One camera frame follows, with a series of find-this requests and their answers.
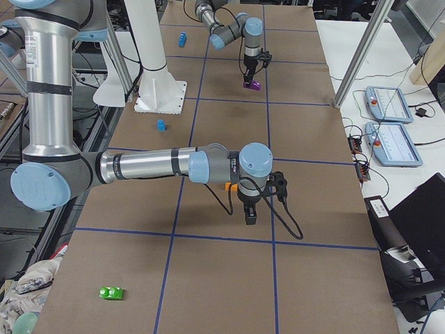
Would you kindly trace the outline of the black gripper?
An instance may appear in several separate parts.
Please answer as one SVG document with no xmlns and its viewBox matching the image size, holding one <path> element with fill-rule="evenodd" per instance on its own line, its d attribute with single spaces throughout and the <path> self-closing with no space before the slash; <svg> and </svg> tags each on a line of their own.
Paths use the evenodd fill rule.
<svg viewBox="0 0 445 334">
<path fill-rule="evenodd" d="M 261 200 L 261 196 L 259 194 L 248 196 L 241 191 L 237 191 L 237 196 L 238 199 L 243 203 L 246 225 L 255 225 L 257 222 L 257 212 L 255 205 Z"/>
<path fill-rule="evenodd" d="M 257 54 L 255 56 L 249 56 L 244 54 L 243 64 L 245 66 L 245 73 L 243 75 L 243 85 L 250 86 L 252 84 L 254 78 L 254 72 L 257 71 L 257 66 L 259 62 L 260 55 Z"/>
</svg>

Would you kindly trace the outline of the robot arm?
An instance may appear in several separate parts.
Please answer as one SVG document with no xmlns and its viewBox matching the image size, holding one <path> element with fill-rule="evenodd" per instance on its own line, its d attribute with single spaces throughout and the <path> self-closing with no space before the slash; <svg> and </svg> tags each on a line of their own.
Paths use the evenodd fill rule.
<svg viewBox="0 0 445 334">
<path fill-rule="evenodd" d="M 72 41 L 106 27 L 104 1 L 16 1 L 15 18 L 25 32 L 30 142 L 12 173 L 13 194 L 27 207 L 49 211 L 99 184 L 116 180 L 183 177 L 201 184 L 238 187 L 245 220 L 256 222 L 255 205 L 266 197 L 271 151 L 250 143 L 230 151 L 214 143 L 112 154 L 84 154 L 72 136 Z"/>
<path fill-rule="evenodd" d="M 221 50 L 233 41 L 244 39 L 245 70 L 243 74 L 243 87 L 251 90 L 260 90 L 261 84 L 254 80 L 258 63 L 261 61 L 262 68 L 268 67 L 271 60 L 269 51 L 261 48 L 264 25 L 261 19 L 252 17 L 250 14 L 240 12 L 234 16 L 234 21 L 224 25 L 216 17 L 217 10 L 223 9 L 226 1 L 196 1 L 195 16 L 197 20 L 205 25 L 209 31 L 209 40 L 216 50 Z"/>
</svg>

